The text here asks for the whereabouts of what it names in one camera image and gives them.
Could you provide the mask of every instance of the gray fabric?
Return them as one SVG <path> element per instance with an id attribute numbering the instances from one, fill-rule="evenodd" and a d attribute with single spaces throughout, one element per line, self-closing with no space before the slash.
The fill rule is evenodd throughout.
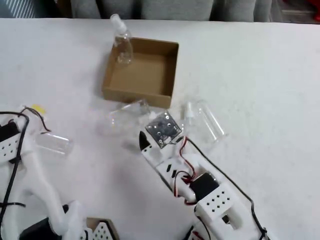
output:
<path id="1" fill-rule="evenodd" d="M 269 22 L 273 0 L 215 0 L 211 20 Z"/>
<path id="2" fill-rule="evenodd" d="M 140 18 L 134 17 L 134 11 L 141 11 L 139 0 L 100 0 L 104 18 L 110 18 L 112 14 L 119 14 L 122 19 Z"/>
<path id="3" fill-rule="evenodd" d="M 223 19 L 229 22 L 253 22 L 256 0 L 227 0 Z"/>
<path id="4" fill-rule="evenodd" d="M 75 18 L 269 22 L 272 0 L 72 0 Z"/>
<path id="5" fill-rule="evenodd" d="M 254 8 L 255 22 L 270 22 L 272 0 L 256 0 Z"/>
<path id="6" fill-rule="evenodd" d="M 142 18 L 208 21 L 213 2 L 213 0 L 144 0 Z"/>
<path id="7" fill-rule="evenodd" d="M 100 19 L 96 1 L 71 0 L 72 16 L 77 19 Z"/>

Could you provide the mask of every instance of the clear plastic bottle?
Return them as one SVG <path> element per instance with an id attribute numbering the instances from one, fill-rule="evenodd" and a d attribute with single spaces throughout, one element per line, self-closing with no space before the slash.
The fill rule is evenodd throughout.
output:
<path id="1" fill-rule="evenodd" d="M 110 19 L 115 32 L 114 46 L 118 49 L 119 53 L 117 61 L 121 64 L 130 64 L 134 56 L 130 42 L 132 35 L 118 14 L 113 14 Z"/>

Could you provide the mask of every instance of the metal bracket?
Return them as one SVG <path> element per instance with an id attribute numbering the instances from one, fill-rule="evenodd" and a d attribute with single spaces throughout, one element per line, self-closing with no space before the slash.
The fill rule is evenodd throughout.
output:
<path id="1" fill-rule="evenodd" d="M 161 149 L 182 132 L 168 111 L 158 115 L 145 129 Z"/>

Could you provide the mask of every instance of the cardboard box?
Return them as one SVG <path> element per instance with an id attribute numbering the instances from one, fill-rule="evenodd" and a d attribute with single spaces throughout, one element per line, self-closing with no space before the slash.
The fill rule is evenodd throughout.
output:
<path id="1" fill-rule="evenodd" d="M 146 99 L 150 106 L 169 108 L 174 90 L 179 44 L 132 38 L 133 61 L 117 62 L 113 47 L 102 85 L 107 100 L 131 103 Z"/>

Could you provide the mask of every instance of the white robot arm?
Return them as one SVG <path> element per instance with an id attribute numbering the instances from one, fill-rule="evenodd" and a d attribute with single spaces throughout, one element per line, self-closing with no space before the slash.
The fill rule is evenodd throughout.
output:
<path id="1" fill-rule="evenodd" d="M 31 112 L 29 114 L 1 112 L 1 114 L 9 114 L 10 118 L 1 123 L 0 165 L 11 162 L 13 172 L 0 213 L 2 222 L 0 239 L 21 239 L 21 230 L 17 225 L 19 207 L 9 205 L 22 202 L 27 194 L 34 194 L 43 201 L 49 225 L 56 235 L 63 236 L 63 240 L 80 239 L 86 226 L 87 216 L 83 206 L 77 201 L 71 202 L 65 213 L 59 194 L 46 177 L 33 139 L 35 134 L 39 134 L 39 122 L 30 121 L 30 119 L 40 121 L 40 119 L 32 118 Z M 19 172 L 14 181 L 20 160 L 25 170 Z"/>
<path id="2" fill-rule="evenodd" d="M 160 114 L 145 129 L 155 142 L 151 144 L 141 131 L 141 153 L 173 195 L 184 198 L 186 205 L 194 206 L 199 221 L 187 239 L 275 240 L 259 223 L 251 198 L 192 140 L 180 137 L 182 131 L 169 112 Z M 193 145 L 197 153 L 183 153 L 187 143 Z M 246 207 L 244 197 L 251 202 L 251 209 Z"/>

